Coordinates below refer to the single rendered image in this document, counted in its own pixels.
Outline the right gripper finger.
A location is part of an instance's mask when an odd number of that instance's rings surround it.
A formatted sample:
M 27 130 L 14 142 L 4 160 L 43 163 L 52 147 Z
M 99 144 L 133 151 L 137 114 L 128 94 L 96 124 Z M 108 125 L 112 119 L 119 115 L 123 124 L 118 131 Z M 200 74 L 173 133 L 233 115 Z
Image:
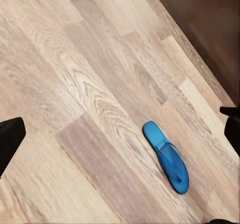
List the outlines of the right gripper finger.
M 219 111 L 225 115 L 240 119 L 240 108 L 238 107 L 220 106 Z

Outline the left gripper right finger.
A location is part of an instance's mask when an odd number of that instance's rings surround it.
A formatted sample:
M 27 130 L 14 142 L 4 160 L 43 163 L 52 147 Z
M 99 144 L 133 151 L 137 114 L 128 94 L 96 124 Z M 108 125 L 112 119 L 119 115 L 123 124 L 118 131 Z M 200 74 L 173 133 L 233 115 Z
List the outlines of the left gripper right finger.
M 240 157 L 240 119 L 235 117 L 228 117 L 224 135 Z

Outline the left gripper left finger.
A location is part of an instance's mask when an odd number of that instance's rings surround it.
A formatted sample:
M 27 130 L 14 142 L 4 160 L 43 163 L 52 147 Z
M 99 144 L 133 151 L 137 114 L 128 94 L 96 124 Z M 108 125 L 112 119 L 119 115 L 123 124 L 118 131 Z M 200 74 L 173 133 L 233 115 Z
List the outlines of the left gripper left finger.
M 0 176 L 26 137 L 22 117 L 0 122 Z

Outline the sandal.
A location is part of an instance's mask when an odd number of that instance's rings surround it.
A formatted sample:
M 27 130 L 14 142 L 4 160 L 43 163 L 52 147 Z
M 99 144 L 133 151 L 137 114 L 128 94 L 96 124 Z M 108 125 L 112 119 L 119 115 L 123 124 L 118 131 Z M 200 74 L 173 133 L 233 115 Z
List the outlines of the sandal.
M 142 127 L 144 136 L 159 157 L 159 161 L 172 187 L 181 194 L 189 189 L 187 168 L 173 144 L 167 141 L 154 121 L 149 121 Z

